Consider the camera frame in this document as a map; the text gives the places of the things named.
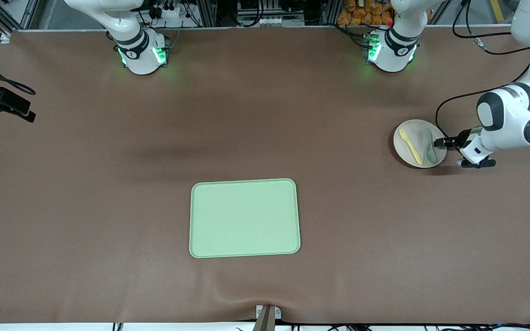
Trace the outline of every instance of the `table surface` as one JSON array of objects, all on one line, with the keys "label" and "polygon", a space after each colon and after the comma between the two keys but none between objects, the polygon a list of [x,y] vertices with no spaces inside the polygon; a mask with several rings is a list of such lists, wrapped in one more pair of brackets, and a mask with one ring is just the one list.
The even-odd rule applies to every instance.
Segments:
[{"label": "table surface", "polygon": [[[38,94],[35,123],[0,114],[0,322],[244,320],[269,303],[296,323],[530,323],[530,148],[417,170],[391,146],[530,54],[440,28],[421,44],[387,74],[336,29],[184,31],[140,77],[101,32],[12,34],[0,72]],[[444,107],[444,129],[479,124],[477,98]],[[261,178],[296,182],[301,249],[191,257],[194,184]]]}]

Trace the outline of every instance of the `yellow knife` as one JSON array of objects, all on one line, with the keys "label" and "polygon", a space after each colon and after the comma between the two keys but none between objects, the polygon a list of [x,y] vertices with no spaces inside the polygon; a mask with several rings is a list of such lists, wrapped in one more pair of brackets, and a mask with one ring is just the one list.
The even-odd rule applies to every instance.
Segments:
[{"label": "yellow knife", "polygon": [[406,144],[408,145],[408,148],[410,148],[410,151],[412,152],[412,155],[414,155],[414,159],[416,160],[416,163],[420,164],[422,166],[422,157],[418,154],[412,143],[410,142],[410,139],[408,139],[408,134],[406,134],[406,131],[404,131],[403,127],[400,127],[400,138],[402,140],[406,141]]}]

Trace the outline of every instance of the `green tray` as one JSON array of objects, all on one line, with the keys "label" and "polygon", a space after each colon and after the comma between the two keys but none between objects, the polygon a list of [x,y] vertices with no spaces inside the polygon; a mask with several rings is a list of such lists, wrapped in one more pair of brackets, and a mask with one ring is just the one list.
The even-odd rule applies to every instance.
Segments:
[{"label": "green tray", "polygon": [[191,190],[193,257],[293,254],[298,249],[300,226],[293,180],[198,183]]}]

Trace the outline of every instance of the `cable connector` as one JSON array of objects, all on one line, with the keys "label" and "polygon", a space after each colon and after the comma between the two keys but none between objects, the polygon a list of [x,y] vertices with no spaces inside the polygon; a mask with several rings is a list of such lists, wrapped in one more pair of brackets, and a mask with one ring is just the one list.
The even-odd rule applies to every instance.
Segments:
[{"label": "cable connector", "polygon": [[483,51],[486,51],[486,45],[484,45],[484,43],[482,42],[482,40],[478,37],[475,37],[473,38],[473,42],[476,43],[476,45],[479,47],[479,48],[482,48]]}]

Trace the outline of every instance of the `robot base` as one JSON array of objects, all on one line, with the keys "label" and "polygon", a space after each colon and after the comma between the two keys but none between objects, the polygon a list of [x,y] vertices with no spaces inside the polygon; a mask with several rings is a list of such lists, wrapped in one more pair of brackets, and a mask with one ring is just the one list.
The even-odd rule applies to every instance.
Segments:
[{"label": "robot base", "polygon": [[169,57],[170,39],[152,29],[144,30],[149,34],[149,46],[137,59],[128,58],[119,51],[124,67],[137,75],[148,75],[160,67],[166,67]]},{"label": "robot base", "polygon": [[398,57],[394,54],[394,51],[385,45],[385,34],[385,31],[376,30],[364,38],[363,45],[366,46],[364,50],[366,63],[373,63],[381,70],[389,73],[397,73],[412,61],[416,46],[409,52],[410,55]]}]

